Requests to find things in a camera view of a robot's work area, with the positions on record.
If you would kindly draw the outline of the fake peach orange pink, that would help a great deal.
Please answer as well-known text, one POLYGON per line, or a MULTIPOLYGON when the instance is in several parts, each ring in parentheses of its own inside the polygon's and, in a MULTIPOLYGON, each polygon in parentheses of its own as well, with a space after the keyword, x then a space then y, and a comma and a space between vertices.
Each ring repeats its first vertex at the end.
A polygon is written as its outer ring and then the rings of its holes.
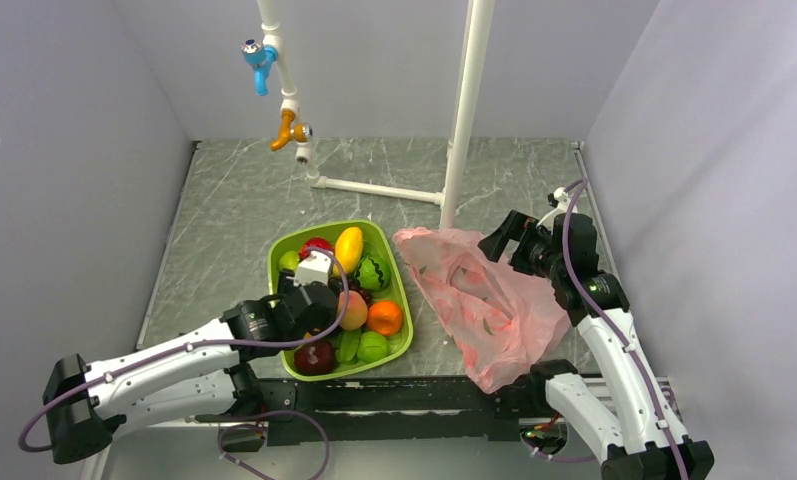
POLYGON ((337 317, 343 330, 359 329, 367 321, 368 306, 357 292, 342 292, 338 298, 337 317))

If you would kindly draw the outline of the red fake fruit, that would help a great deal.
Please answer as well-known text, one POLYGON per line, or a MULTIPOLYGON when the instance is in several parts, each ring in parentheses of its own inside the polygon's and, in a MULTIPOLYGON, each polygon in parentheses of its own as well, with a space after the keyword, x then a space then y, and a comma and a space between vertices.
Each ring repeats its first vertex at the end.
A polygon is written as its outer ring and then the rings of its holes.
POLYGON ((299 259, 304 260, 305 258, 307 258, 310 255, 312 248, 325 250, 330 253, 334 252, 334 246, 331 242, 329 242, 323 237, 316 236, 306 240, 302 244, 301 248, 298 251, 299 259))

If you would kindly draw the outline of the pink plastic bag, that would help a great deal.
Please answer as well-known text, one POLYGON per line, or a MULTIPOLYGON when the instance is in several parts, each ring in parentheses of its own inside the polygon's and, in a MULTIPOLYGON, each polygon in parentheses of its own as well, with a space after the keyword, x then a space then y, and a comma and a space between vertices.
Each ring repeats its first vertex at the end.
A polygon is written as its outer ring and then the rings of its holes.
POLYGON ((404 228, 392 237, 423 297, 485 393, 512 384, 570 328, 551 284, 488 260, 478 231, 404 228))

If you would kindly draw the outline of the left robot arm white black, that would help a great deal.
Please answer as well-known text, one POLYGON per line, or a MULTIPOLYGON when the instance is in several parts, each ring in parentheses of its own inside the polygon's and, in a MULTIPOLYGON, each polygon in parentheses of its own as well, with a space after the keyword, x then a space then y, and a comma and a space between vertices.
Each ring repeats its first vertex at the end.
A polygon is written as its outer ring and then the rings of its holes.
POLYGON ((207 324, 129 355, 88 363, 58 360, 38 417, 56 464, 91 457, 116 438, 178 416, 253 417, 261 392, 249 362, 322 340, 347 313, 350 292, 292 286, 245 300, 207 324))

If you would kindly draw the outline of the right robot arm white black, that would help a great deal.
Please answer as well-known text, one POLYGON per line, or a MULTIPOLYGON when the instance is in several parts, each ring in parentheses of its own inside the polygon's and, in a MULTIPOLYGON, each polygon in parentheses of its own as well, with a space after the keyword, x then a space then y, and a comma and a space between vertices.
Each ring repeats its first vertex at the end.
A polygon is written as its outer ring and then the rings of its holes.
POLYGON ((628 298, 619 280, 599 267, 598 232, 581 213, 557 215, 551 226, 512 210, 479 241, 497 261, 510 243, 508 262, 518 273, 545 278, 556 302, 585 340, 613 405, 606 407, 567 361, 532 368, 525 401, 538 415, 559 413, 590 448, 603 479, 704 479, 715 458, 694 440, 665 397, 642 350, 628 298))

